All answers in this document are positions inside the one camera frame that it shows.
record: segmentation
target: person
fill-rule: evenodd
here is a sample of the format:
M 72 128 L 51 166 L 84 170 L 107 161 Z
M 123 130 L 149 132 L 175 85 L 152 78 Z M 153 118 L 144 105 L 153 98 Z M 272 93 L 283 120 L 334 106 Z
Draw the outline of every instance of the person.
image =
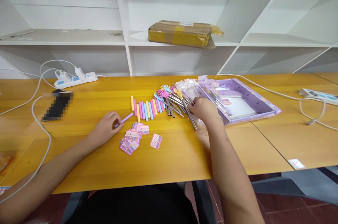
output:
M 220 194 L 225 223 L 263 224 L 257 199 L 218 115 L 205 98 L 188 108 L 200 118 L 210 142 L 213 178 Z M 120 125 L 112 129 L 114 122 Z M 90 152 L 106 143 L 121 128 L 121 118 L 108 112 L 81 142 L 44 164 L 17 194 L 0 204 L 0 223 L 19 223 L 50 195 L 67 174 Z M 20 188 L 31 174 L 12 186 L 0 200 Z M 197 223 L 191 202 L 176 184 L 101 190 L 93 194 L 67 223 Z

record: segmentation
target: cardboard box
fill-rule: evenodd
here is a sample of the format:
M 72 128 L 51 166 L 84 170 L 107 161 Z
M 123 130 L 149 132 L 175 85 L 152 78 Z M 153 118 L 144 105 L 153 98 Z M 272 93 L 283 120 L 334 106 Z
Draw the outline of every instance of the cardboard box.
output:
M 207 23 L 162 20 L 148 30 L 151 42 L 185 45 L 203 49 L 216 48 L 211 34 L 223 35 L 219 27 Z

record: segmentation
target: purple tray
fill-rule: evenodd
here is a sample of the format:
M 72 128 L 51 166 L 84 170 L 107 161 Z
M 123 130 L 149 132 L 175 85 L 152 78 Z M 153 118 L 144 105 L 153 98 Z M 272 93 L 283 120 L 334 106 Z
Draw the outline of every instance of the purple tray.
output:
M 243 94 L 244 101 L 249 104 L 249 106 L 256 111 L 258 114 L 253 116 L 248 116 L 245 118 L 239 118 L 239 119 L 231 119 L 226 113 L 224 113 L 220 108 L 218 108 L 218 113 L 223 118 L 224 124 L 235 124 L 235 123 L 241 123 L 246 121 L 254 121 L 262 118 L 268 118 L 273 117 L 274 115 L 277 115 L 282 112 L 280 108 L 278 108 L 276 105 L 269 102 L 267 99 L 262 97 L 257 92 L 253 91 L 251 88 L 249 88 L 247 85 L 243 84 L 238 79 L 225 79 L 225 80 L 216 80 L 220 86 L 227 84 L 228 88 L 237 90 L 241 94 Z M 201 88 L 200 90 L 203 93 L 205 97 L 211 100 L 211 98 L 208 96 L 208 94 Z

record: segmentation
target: dark clothing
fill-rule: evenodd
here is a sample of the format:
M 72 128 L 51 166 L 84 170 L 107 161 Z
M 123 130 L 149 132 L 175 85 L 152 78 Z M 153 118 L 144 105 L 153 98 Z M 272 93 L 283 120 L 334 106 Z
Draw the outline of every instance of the dark clothing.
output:
M 72 223 L 193 223 L 190 200 L 176 183 L 97 191 L 67 221 Z

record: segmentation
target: red floor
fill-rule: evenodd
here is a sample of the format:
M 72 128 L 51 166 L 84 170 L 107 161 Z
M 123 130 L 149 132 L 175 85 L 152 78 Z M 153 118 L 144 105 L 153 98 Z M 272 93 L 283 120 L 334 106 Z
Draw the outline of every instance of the red floor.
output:
M 213 180 L 207 180 L 217 223 L 224 223 L 220 197 Z M 70 194 L 51 195 L 23 223 L 60 224 Z M 186 196 L 196 203 L 191 182 L 186 183 Z M 256 194 L 266 224 L 333 224 L 338 223 L 338 206 L 303 197 Z
M 208 180 L 218 223 L 224 223 L 216 185 Z M 304 197 L 256 194 L 266 224 L 337 224 L 338 206 Z

